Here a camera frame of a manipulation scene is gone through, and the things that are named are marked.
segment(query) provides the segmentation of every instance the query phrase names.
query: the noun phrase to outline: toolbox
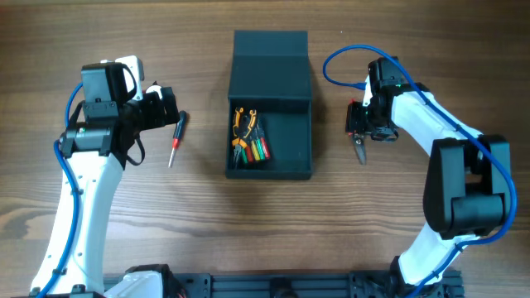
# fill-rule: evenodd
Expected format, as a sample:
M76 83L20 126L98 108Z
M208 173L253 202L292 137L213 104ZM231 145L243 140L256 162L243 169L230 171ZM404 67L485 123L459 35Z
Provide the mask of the toolbox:
M311 178L311 76L306 31L236 31L229 87L226 177ZM271 158L235 166L236 108L255 109Z

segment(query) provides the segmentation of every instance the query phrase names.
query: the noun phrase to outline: wood grain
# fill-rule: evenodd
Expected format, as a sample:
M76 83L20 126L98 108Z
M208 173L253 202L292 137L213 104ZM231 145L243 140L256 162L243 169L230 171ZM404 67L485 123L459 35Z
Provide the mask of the wood grain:
M130 54L143 60L147 82L173 87L190 122L170 170L173 127L142 134L146 161L127 167L115 195L105 272L154 262L213 273L388 267L424 223L428 157L402 133L395 144L368 142L369 163L358 165L344 120L362 94L320 73L330 53L353 43L399 56L456 117L510 141L518 217L506 238L467 250L455 267L468 297L529 296L528 2L71 3L0 7L0 296L25 295L46 250L61 175L51 144L80 67ZM309 181L224 178L236 29L309 31ZM362 80L375 57L341 55L330 75Z

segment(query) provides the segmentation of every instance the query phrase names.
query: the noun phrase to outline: open box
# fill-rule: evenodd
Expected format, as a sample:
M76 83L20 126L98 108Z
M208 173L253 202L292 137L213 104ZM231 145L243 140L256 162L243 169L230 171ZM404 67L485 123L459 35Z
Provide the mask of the open box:
M229 88L226 177L309 179L311 77L306 31L236 31ZM232 119L256 109L271 159L235 168Z

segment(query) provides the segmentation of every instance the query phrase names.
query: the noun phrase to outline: black bracket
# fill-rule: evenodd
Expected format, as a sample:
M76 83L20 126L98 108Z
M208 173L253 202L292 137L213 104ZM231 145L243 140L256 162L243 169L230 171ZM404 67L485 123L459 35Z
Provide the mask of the black bracket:
M480 136L491 154L510 172L508 142L501 136ZM480 175L466 183L466 175ZM469 140L435 140L423 194L429 226L443 239L474 233L486 236L502 225L510 210L508 185L500 172Z

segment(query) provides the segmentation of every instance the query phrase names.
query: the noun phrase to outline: tabletop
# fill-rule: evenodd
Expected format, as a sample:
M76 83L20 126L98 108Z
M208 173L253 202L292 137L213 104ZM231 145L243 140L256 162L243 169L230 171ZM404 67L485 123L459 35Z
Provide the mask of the tabletop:
M453 267L468 297L530 296L528 1L0 5L0 296L27 295L44 257L60 195L52 143L64 131L81 66L125 55L142 59L146 82L173 88L190 121L171 169L174 127L142 133L145 162L126 168L114 196L105 273L150 263L221 274L388 268L425 223L429 158L402 132L392 144L367 142L368 165L359 164L344 126L350 99L363 94L321 73L325 58L350 44L398 56L458 119L509 140L518 216L507 236L466 249ZM308 31L310 180L225 178L234 30ZM340 55L329 74L360 81L375 59L366 51Z

